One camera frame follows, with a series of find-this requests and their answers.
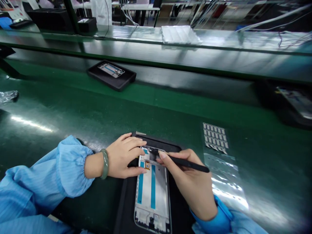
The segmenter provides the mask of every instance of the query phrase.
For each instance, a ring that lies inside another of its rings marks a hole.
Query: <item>wrist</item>
[[[213,196],[209,196],[205,202],[190,206],[190,208],[203,221],[210,221],[218,214],[218,208]]]
[[[88,179],[101,177],[103,174],[104,159],[103,153],[99,152],[86,157],[84,164],[84,175]]]

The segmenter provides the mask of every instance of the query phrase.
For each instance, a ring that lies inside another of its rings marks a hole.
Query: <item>left hand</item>
[[[125,179],[146,173],[143,167],[128,167],[128,164],[136,157],[145,155],[144,150],[140,148],[143,145],[146,145],[146,141],[137,137],[131,137],[131,133],[127,133],[107,147],[106,152],[109,161],[108,176]],[[88,179],[101,177],[103,166],[104,159],[102,152],[87,156],[84,164],[85,177]]]
[[[140,147],[146,145],[146,143],[140,138],[131,137],[131,133],[127,133],[107,147],[108,176],[125,179],[146,173],[146,170],[142,167],[128,167],[128,164],[136,157],[145,155],[144,150]]]

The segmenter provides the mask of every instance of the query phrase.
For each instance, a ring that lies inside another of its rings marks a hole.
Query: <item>smartphone display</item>
[[[154,233],[172,233],[168,171],[156,161],[158,150],[163,150],[149,146],[141,148],[145,155],[139,157],[139,166],[147,173],[137,177],[135,223]]]

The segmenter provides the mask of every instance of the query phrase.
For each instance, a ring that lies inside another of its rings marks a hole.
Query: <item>light blue smock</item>
[[[84,174],[85,158],[93,154],[69,136],[31,168],[16,166],[0,182],[0,233],[73,233],[68,225],[47,216],[65,197],[78,197],[92,184]],[[238,211],[230,211],[215,196],[218,215],[193,225],[199,233],[266,233]]]

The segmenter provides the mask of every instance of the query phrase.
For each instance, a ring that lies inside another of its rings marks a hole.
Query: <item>jade bangle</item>
[[[108,168],[109,168],[109,162],[108,162],[108,155],[106,149],[101,149],[103,153],[103,159],[104,159],[104,166],[103,166],[103,174],[101,176],[101,179],[106,179],[107,174],[108,174]]]

